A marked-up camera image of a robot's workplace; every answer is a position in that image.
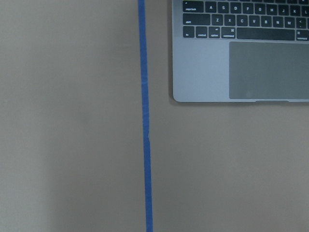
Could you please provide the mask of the silver laptop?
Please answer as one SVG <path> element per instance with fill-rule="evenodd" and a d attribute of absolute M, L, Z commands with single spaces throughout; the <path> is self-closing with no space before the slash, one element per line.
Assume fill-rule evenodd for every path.
<path fill-rule="evenodd" d="M 306 0 L 174 0 L 178 102 L 307 102 Z"/>

